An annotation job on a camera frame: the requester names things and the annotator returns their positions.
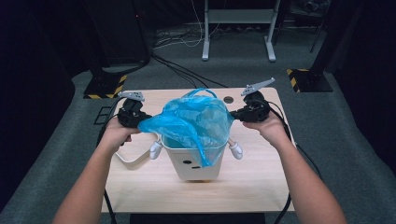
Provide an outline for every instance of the table leg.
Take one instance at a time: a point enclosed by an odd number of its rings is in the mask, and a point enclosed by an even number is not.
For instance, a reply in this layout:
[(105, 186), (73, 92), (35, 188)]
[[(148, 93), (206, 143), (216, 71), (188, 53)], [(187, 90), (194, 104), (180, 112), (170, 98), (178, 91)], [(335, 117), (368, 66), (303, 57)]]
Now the table leg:
[(205, 0), (205, 41), (204, 41), (204, 50), (202, 53), (202, 60), (207, 61), (209, 59), (209, 18), (208, 18), (208, 5), (207, 0)]
[(274, 34), (277, 12), (279, 10), (279, 4), (280, 4), (280, 0), (277, 0), (276, 5), (274, 7), (273, 15), (271, 18), (269, 34), (268, 34), (268, 36), (265, 37), (265, 46), (267, 47), (268, 59), (270, 60), (270, 62), (274, 62), (276, 60), (274, 46), (272, 44), (272, 36)]

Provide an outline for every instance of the person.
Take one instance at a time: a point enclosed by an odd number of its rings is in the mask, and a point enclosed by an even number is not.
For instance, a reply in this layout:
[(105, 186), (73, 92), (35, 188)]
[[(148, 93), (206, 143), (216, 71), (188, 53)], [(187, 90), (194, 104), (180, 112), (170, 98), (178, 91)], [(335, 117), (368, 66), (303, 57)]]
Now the person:
[(301, 223), (347, 223), (341, 206), (294, 147), (286, 135), (282, 121), (273, 112), (263, 122), (244, 122), (243, 125), (259, 131), (277, 150), (294, 210)]
[(102, 202), (111, 158), (120, 146), (131, 141), (138, 129), (122, 127), (111, 119), (87, 165), (59, 207), (52, 223), (100, 223)]
[[(341, 206), (291, 143), (282, 121), (273, 112), (263, 122), (243, 122), (243, 125), (259, 131), (277, 150), (301, 223), (347, 223)], [(99, 223), (111, 157), (135, 133), (140, 132), (123, 128), (116, 118), (109, 121), (102, 140), (62, 202), (53, 223)]]

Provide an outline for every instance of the table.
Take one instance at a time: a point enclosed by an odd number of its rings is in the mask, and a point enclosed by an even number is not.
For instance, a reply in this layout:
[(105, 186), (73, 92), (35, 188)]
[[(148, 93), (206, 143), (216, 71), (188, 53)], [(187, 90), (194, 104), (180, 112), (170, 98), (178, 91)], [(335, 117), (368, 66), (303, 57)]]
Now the table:
[(270, 9), (209, 9), (208, 0), (205, 0), (205, 42), (202, 60), (209, 59), (209, 23), (269, 23), (269, 33), (265, 37), (268, 59), (270, 62), (276, 61), (272, 36), (275, 29), (277, 12), (280, 0), (276, 0), (274, 8)]
[[(233, 103), (227, 104), (232, 111), (245, 105), (240, 95), (243, 89), (211, 90), (220, 99), (233, 97)], [(159, 114), (166, 102), (189, 91), (142, 91), (146, 99), (142, 111)], [(275, 89), (263, 88), (261, 92), (267, 101), (283, 110)], [(147, 151), (155, 137), (150, 133), (132, 135), (133, 142), (125, 143), (120, 152), (138, 162), (128, 163), (115, 155), (106, 183), (114, 212), (181, 214), (282, 210), (289, 190), (276, 150), (257, 131), (245, 128), (239, 120), (233, 122), (230, 137), (244, 149), (244, 157), (236, 160), (226, 147), (218, 178), (205, 183), (178, 178), (164, 149), (156, 160), (151, 160)], [(108, 212), (105, 201), (102, 212)]]

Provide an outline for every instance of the bucket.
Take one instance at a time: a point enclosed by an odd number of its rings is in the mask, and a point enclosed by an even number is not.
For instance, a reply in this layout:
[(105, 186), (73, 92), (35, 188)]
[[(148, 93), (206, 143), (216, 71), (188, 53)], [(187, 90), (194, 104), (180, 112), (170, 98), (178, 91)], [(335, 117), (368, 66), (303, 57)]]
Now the bucket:
[(219, 158), (214, 165), (201, 167), (191, 154), (191, 150), (198, 150), (198, 148), (184, 148), (178, 141), (165, 136), (161, 137), (161, 141), (180, 179), (205, 181), (213, 180), (218, 177), (224, 148), (227, 142), (221, 147), (213, 148), (221, 150)]

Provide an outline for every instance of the gray carpet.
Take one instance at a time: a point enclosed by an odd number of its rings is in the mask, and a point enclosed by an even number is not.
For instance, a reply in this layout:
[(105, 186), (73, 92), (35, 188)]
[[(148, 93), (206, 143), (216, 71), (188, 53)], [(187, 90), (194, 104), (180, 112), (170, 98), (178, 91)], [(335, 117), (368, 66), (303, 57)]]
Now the gray carpet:
[[(245, 87), (274, 77), (276, 82), (272, 87), (279, 93), (295, 141), (318, 166), (348, 222), (396, 223), (395, 177), (357, 129), (333, 76), (325, 74), (333, 92), (295, 93), (291, 88), (286, 69), (309, 68), (324, 34), (315, 52), (309, 53), (314, 38), (312, 33), (283, 30), (275, 46), (275, 63), (267, 60), (262, 36), (256, 32), (223, 35), (211, 42), (208, 62), (201, 61), (202, 42), (194, 48), (178, 44), (155, 49), (154, 53), (228, 87)], [(89, 72), (74, 77), (76, 94), (72, 104), (1, 213), (0, 223), (51, 222), (95, 148), (99, 131), (99, 126), (93, 125), (96, 114), (101, 106), (114, 102), (113, 99), (82, 99), (90, 79)], [(219, 87), (206, 83), (210, 88)], [(128, 75), (123, 89), (182, 88), (193, 86), (151, 60), (146, 67)], [(276, 216), (277, 213), (266, 214), (267, 223), (273, 223)], [(108, 214), (102, 217), (102, 223), (110, 223)], [(117, 214), (117, 220), (129, 223), (129, 215)], [(294, 213), (287, 213), (281, 223), (298, 223), (298, 220)]]

